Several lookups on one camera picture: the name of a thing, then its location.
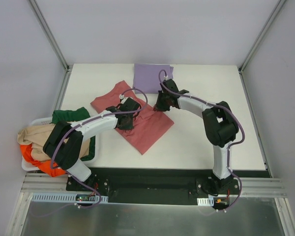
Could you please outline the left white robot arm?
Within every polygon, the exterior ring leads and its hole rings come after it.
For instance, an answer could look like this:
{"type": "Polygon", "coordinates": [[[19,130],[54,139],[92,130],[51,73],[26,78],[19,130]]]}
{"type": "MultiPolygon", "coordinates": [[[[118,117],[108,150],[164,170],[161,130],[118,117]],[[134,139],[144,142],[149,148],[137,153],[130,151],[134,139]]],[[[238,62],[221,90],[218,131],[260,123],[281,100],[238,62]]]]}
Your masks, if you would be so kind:
{"type": "Polygon", "coordinates": [[[44,144],[43,151],[57,167],[77,179],[78,187],[83,191],[90,191],[94,186],[94,179],[90,168],[80,159],[82,144],[104,131],[133,129],[134,117],[142,109],[137,101],[126,97],[118,105],[107,107],[94,117],[73,123],[59,121],[44,144]]]}

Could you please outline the pink t shirt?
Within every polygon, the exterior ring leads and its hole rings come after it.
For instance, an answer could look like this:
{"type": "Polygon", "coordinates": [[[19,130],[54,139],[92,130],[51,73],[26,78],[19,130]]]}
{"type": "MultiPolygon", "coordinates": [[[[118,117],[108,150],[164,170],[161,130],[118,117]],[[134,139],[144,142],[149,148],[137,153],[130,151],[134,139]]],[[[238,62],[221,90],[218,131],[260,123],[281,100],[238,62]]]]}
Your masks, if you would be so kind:
{"type": "MultiPolygon", "coordinates": [[[[145,105],[146,102],[139,99],[133,91],[128,91],[129,89],[130,86],[125,81],[118,82],[110,92],[95,98],[90,105],[100,113],[110,106],[116,106],[120,102],[119,96],[123,92],[125,92],[126,97],[133,98],[141,106],[145,105]]],[[[134,128],[132,130],[122,131],[117,129],[117,132],[143,155],[173,125],[174,122],[167,115],[155,111],[148,105],[134,119],[134,128]]]]}

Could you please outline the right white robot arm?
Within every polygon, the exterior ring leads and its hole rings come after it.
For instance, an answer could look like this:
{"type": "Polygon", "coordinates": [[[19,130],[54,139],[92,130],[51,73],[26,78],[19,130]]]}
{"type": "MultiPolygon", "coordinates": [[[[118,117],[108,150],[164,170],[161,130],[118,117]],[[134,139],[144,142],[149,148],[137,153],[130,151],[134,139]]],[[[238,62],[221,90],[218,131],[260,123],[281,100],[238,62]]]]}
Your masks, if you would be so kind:
{"type": "Polygon", "coordinates": [[[156,111],[169,111],[171,107],[189,111],[203,119],[208,141],[213,145],[213,168],[211,178],[202,184],[202,190],[211,195],[223,194],[233,180],[230,167],[230,146],[239,131],[228,103],[205,102],[183,89],[178,90],[172,79],[160,83],[156,111]]]}

